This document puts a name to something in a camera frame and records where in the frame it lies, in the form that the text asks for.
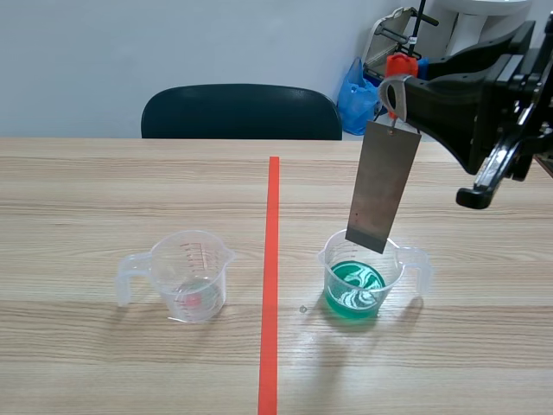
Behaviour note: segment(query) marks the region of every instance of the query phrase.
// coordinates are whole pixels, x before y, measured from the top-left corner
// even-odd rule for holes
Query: red stripe
[[[280,161],[269,159],[258,415],[277,415],[278,388],[278,195]]]

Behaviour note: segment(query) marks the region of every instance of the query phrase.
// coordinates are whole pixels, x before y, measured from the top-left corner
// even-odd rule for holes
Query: black cable
[[[425,5],[426,5],[426,0],[421,0],[421,5],[418,7],[418,11],[416,13],[415,28],[413,29],[412,37],[418,37],[418,28],[421,26],[421,20],[423,19],[423,12],[424,12]],[[415,44],[414,43],[410,44],[409,51],[407,52],[407,56],[412,56],[414,50],[415,50]]]

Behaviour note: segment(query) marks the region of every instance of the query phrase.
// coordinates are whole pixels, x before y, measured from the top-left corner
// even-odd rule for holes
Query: chair backrest
[[[289,86],[181,86],[144,108],[143,138],[341,140],[336,105],[321,93]]]

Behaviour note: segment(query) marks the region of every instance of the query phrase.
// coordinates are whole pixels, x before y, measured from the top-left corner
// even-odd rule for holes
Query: plastic measuring cup
[[[130,302],[130,279],[143,276],[160,293],[173,319],[205,321],[225,303],[226,266],[234,258],[234,252],[210,233],[174,233],[151,251],[121,260],[116,276],[118,304],[125,306]]]
[[[318,258],[325,267],[328,304],[349,318],[376,316],[407,272],[416,272],[416,290],[421,295],[429,292],[434,275],[425,251],[400,247],[388,239],[384,253],[376,253],[346,240],[346,230],[331,236]]]

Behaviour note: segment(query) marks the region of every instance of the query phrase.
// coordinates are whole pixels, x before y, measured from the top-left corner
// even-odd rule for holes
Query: metal plate
[[[366,128],[346,239],[384,251],[421,135],[370,122]]]

